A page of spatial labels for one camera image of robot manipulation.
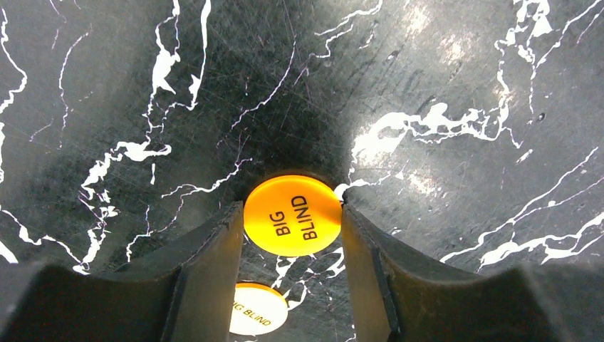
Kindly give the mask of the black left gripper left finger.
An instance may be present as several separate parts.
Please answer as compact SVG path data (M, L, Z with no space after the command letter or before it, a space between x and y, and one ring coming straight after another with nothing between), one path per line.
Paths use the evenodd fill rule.
M227 341L243 204L112 272L1 267L3 341Z

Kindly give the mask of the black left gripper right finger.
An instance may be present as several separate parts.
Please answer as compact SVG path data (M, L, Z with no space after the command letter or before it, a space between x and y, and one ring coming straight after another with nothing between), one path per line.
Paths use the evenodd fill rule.
M343 207L359 341L601 341L602 264L522 264L484 276L443 264Z

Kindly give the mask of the yellow dealer button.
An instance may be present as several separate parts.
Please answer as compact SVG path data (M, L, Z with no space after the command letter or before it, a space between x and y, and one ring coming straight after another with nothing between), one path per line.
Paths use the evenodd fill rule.
M282 327L287 318L288 304L277 290L253 282L236 284L230 333L264 335Z
M302 257L332 244L341 230L342 204L325 183L303 175L262 182L244 203L244 231L266 252Z

